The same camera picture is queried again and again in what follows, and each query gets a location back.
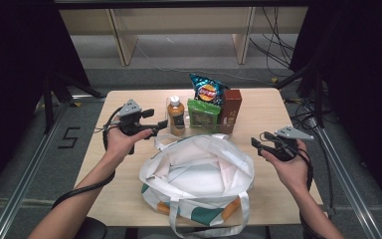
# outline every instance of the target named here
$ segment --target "forearm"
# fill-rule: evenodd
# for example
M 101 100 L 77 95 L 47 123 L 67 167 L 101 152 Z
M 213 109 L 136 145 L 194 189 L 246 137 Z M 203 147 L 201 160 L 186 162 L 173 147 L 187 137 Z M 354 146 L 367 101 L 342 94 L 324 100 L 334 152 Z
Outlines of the forearm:
M 105 155 L 76 189 L 107 179 L 117 165 L 115 160 Z M 98 188 L 61 202 L 40 222 L 29 238 L 74 238 L 100 192 L 101 188 Z
M 306 189 L 290 191 L 308 226 L 328 239 L 343 238 Z

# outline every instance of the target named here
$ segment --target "patterned bag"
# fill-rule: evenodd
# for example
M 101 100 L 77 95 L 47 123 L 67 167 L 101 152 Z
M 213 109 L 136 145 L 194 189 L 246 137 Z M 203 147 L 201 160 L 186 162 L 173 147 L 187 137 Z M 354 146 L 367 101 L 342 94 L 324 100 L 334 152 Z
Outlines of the patterned bag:
M 156 211 L 169 214 L 172 230 L 181 238 L 236 235 L 247 225 L 250 203 L 247 191 L 253 186 L 253 160 L 226 135 L 195 135 L 169 145 L 141 167 L 142 196 Z M 155 139 L 156 144 L 165 135 Z M 211 227 L 222 224 L 241 205 L 241 225 L 209 228 L 182 235 L 176 216 Z

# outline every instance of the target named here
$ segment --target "bottle label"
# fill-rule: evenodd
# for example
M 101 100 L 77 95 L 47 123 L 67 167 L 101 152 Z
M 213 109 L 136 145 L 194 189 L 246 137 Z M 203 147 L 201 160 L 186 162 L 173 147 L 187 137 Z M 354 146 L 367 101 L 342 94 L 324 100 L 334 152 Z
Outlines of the bottle label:
M 175 125 L 176 128 L 184 128 L 185 127 L 185 122 L 184 122 L 184 114 L 181 114 L 176 117 L 172 117 L 173 119 L 173 124 Z

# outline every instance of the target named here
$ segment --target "wooden table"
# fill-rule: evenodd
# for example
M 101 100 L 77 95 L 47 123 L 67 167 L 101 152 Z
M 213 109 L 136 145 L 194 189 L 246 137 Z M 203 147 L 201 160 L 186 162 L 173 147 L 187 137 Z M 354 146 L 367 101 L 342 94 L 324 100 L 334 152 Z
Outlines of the wooden table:
M 253 158 L 255 166 L 254 188 L 249 191 L 251 217 L 249 225 L 298 224 L 298 208 L 290 193 L 279 181 L 275 169 L 251 146 L 251 137 L 259 138 L 262 131 L 274 132 L 290 125 L 287 110 L 281 95 L 276 89 L 241 89 L 243 102 L 237 118 L 232 141 L 240 150 Z M 188 99 L 194 96 L 193 90 L 149 90 L 116 91 L 107 95 L 96 127 L 102 127 L 110 115 L 128 100 L 135 100 L 145 111 L 155 109 L 154 117 L 142 119 L 141 123 L 155 124 L 166 119 L 166 100 L 170 96 Z M 142 140 L 135 145 L 135 153 L 129 155 L 116 170 L 116 177 L 107 185 L 92 210 L 90 217 L 96 218 L 107 226 L 145 227 L 169 226 L 167 215 L 157 213 L 142 199 L 142 182 L 138 173 L 144 161 L 157 152 L 154 138 Z M 77 183 L 100 160 L 104 154 L 101 133 L 93 135 L 85 156 Z M 318 204 L 322 204 L 315 183 L 311 194 Z M 240 209 L 224 225 L 240 224 Z M 178 226 L 201 226 L 179 218 Z

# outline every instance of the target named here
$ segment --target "green package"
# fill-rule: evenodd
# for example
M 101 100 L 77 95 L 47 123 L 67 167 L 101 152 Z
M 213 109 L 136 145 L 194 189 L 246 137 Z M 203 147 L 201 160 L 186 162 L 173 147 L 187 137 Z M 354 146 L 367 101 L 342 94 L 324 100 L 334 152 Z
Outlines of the green package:
M 203 126 L 208 129 L 217 130 L 220 107 L 193 99 L 188 99 L 187 105 L 190 115 L 190 126 Z

